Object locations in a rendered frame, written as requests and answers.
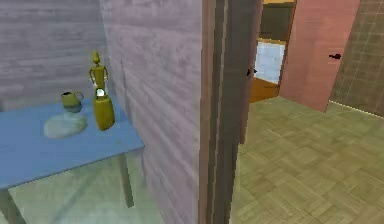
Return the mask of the brown room door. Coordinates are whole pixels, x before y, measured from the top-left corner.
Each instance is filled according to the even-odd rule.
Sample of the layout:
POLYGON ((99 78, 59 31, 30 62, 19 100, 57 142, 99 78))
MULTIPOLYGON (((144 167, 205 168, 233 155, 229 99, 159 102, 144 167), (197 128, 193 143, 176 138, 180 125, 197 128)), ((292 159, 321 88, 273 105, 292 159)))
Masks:
POLYGON ((229 224, 263 0, 202 0, 198 224, 229 224))

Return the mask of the blue table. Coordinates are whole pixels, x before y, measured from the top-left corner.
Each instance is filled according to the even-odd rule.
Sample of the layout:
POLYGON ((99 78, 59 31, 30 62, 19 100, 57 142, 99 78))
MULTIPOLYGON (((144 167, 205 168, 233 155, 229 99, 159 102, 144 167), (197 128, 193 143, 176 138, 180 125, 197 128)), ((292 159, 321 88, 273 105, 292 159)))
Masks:
POLYGON ((61 111, 53 103, 0 113, 0 212, 9 224, 26 224, 10 188, 109 158, 118 160, 125 204, 134 205, 125 154, 144 143, 122 106, 114 105, 116 123, 100 131, 87 99, 81 112, 88 121, 83 132, 63 139, 45 137, 45 121, 61 111))

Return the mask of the pale grey-green plate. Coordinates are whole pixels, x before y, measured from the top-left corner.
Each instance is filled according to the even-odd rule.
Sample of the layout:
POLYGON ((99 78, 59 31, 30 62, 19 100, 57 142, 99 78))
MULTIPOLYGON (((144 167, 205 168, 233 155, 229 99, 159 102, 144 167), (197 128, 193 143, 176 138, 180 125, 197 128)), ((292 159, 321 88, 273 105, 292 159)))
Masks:
POLYGON ((49 118, 44 123, 44 134, 48 138, 68 138, 84 131, 87 118, 79 113, 62 113, 49 118))

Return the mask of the pink room door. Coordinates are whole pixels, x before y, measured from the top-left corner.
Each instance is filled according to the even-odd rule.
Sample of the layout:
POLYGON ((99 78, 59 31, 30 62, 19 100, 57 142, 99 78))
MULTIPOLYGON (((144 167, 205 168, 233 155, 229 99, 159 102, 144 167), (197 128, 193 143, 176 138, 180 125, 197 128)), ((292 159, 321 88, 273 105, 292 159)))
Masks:
POLYGON ((360 0, 296 0, 279 95, 324 112, 360 0), (329 57, 341 54, 341 59, 329 57))

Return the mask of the olive green mug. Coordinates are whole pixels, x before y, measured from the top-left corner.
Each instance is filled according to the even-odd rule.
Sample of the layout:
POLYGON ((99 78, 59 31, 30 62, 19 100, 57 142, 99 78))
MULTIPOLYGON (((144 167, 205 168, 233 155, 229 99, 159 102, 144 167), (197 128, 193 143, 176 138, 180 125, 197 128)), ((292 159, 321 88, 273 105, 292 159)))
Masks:
POLYGON ((61 102, 62 102, 63 108, 67 112, 71 112, 71 113, 79 113, 81 111, 83 99, 84 99, 84 95, 80 91, 64 92, 61 95, 61 102))

